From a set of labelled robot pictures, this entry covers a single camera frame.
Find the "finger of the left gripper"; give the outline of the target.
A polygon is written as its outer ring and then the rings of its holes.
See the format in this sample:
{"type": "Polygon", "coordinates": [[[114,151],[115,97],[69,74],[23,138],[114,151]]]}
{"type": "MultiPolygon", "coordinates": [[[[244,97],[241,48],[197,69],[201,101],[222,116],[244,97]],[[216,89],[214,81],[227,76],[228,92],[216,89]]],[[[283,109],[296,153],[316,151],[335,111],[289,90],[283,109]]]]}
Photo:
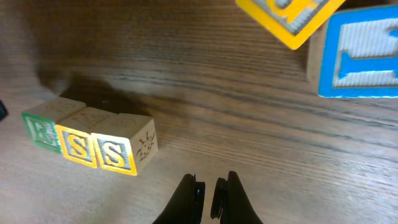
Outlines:
{"type": "Polygon", "coordinates": [[[2,121],[7,115],[8,115],[8,110],[2,100],[0,100],[0,121],[2,121]]]}

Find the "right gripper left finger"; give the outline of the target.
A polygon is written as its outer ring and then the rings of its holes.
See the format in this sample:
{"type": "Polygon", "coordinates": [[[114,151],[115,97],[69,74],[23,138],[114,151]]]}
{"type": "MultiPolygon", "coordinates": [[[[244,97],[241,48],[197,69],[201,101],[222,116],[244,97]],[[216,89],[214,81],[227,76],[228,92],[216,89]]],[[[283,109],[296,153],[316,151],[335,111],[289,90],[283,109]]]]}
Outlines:
{"type": "Polygon", "coordinates": [[[205,199],[205,183],[185,174],[168,204],[153,224],[200,224],[205,199]]]}

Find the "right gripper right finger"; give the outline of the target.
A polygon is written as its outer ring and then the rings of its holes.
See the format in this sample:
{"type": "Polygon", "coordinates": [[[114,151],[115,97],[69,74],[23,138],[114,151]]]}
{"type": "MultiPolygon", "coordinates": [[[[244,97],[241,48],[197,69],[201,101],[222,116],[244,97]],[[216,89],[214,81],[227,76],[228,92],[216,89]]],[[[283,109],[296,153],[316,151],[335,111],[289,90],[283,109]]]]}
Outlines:
{"type": "Polygon", "coordinates": [[[262,224],[254,211],[238,174],[229,171],[228,178],[218,178],[210,217],[220,224],[262,224]]]}

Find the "green R block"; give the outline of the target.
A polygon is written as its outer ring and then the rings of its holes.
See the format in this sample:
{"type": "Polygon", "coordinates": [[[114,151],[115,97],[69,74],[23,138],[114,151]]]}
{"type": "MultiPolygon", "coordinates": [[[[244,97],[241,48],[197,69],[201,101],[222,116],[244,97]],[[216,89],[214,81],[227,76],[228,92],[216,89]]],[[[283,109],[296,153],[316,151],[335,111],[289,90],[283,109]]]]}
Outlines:
{"type": "Polygon", "coordinates": [[[86,108],[84,102],[58,97],[21,113],[32,143],[61,154],[56,123],[86,108]]]}

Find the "yellow S block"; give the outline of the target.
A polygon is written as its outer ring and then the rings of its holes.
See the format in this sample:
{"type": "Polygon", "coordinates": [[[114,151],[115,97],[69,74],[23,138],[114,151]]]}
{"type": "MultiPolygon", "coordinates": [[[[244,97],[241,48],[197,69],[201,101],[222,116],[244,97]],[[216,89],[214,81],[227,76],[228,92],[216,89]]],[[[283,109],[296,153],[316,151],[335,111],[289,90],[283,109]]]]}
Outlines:
{"type": "Polygon", "coordinates": [[[98,165],[91,133],[113,116],[116,113],[86,107],[57,123],[55,127],[63,157],[96,169],[98,165]]]}

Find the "blue lower right block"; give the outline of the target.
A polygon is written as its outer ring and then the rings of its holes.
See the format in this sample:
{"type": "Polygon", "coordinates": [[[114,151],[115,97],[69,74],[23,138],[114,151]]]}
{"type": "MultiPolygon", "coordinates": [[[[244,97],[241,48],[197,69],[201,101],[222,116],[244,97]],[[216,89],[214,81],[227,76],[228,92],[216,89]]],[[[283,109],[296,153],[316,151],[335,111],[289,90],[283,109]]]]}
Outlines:
{"type": "Polygon", "coordinates": [[[333,14],[309,40],[307,78],[323,98],[397,98],[397,6],[333,14]]]}

